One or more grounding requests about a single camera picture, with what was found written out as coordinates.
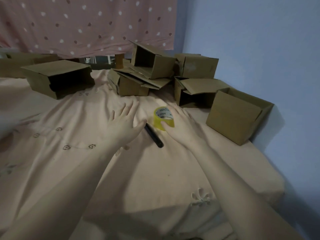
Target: cardboard box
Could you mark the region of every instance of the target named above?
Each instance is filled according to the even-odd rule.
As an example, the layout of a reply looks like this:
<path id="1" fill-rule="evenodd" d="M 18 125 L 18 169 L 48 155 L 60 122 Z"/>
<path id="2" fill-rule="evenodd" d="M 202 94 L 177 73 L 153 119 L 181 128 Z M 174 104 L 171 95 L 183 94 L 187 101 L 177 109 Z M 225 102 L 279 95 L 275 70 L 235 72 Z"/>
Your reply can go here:
<path id="1" fill-rule="evenodd" d="M 150 88 L 159 90 L 170 82 L 168 78 L 150 80 L 130 67 L 111 69 L 108 79 L 114 91 L 121 96 L 148 96 Z"/>
<path id="2" fill-rule="evenodd" d="M 22 67 L 33 91 L 54 99 L 94 86 L 90 65 L 59 60 Z"/>
<path id="3" fill-rule="evenodd" d="M 238 145 L 257 130 L 274 104 L 226 88 L 217 92 L 206 124 Z"/>
<path id="4" fill-rule="evenodd" d="M 211 108 L 219 89 L 230 87 L 214 78 L 175 77 L 174 98 L 182 108 Z"/>
<path id="5" fill-rule="evenodd" d="M 185 78 L 214 78 L 218 58 L 210 58 L 200 54 L 175 54 L 179 64 L 177 76 Z"/>
<path id="6" fill-rule="evenodd" d="M 164 51 L 147 44 L 131 41 L 134 44 L 132 69 L 148 79 L 171 77 L 176 59 Z"/>
<path id="7" fill-rule="evenodd" d="M 59 60 L 54 54 L 42 55 L 33 53 L 5 53 L 0 59 L 0 77 L 25 78 L 20 67 Z"/>

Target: hand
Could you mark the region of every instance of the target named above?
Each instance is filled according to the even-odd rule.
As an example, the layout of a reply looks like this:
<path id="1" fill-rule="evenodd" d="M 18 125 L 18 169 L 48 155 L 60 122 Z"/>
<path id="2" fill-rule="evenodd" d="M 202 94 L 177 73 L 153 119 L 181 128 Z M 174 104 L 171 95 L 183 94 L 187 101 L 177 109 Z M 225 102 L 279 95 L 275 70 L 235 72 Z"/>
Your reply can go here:
<path id="1" fill-rule="evenodd" d="M 161 121 L 161 124 L 169 136 L 188 149 L 196 142 L 204 141 L 202 131 L 187 111 L 177 105 L 168 105 L 168 108 L 173 115 L 174 127 L 164 121 Z"/>
<path id="2" fill-rule="evenodd" d="M 111 112 L 106 137 L 117 149 L 133 141 L 146 125 L 147 120 L 142 120 L 136 127 L 133 127 L 138 106 L 139 102 L 132 101 Z"/>

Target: forearm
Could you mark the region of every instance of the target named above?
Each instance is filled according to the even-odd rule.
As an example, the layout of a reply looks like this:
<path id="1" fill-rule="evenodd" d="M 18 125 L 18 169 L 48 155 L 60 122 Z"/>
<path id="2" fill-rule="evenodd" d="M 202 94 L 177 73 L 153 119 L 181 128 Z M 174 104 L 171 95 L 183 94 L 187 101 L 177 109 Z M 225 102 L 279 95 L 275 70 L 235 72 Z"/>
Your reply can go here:
<path id="1" fill-rule="evenodd" d="M 86 209 L 117 147 L 93 153 L 18 219 L 1 240 L 67 240 Z"/>
<path id="2" fill-rule="evenodd" d="M 189 147 L 240 240 L 302 239 L 206 142 Z"/>

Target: tape roll core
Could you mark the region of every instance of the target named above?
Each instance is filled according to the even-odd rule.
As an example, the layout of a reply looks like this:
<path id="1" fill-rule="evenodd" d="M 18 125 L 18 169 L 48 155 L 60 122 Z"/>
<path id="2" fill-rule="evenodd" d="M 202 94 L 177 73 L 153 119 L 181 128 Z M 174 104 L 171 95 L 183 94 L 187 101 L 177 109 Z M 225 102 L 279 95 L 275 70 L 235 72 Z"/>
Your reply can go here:
<path id="1" fill-rule="evenodd" d="M 164 106 L 156 108 L 153 113 L 153 125 L 154 127 L 164 131 L 161 125 L 161 121 L 166 122 L 169 126 L 174 127 L 174 117 L 172 116 L 170 110 Z"/>

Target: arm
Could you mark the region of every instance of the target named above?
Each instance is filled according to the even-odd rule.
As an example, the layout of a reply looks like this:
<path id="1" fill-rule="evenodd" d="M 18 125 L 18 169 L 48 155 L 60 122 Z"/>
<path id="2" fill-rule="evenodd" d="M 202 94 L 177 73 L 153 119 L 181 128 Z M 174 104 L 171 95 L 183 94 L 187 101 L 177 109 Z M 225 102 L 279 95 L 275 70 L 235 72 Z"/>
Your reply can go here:
<path id="1" fill-rule="evenodd" d="M 163 128 L 197 159 L 240 240 L 303 239 L 202 139 L 190 114 L 175 105 L 168 107 L 175 127 L 162 122 Z"/>
<path id="2" fill-rule="evenodd" d="M 69 239 L 113 155 L 145 126 L 146 120 L 133 127 L 138 105 L 132 102 L 113 111 L 104 143 L 18 219 L 1 240 Z"/>

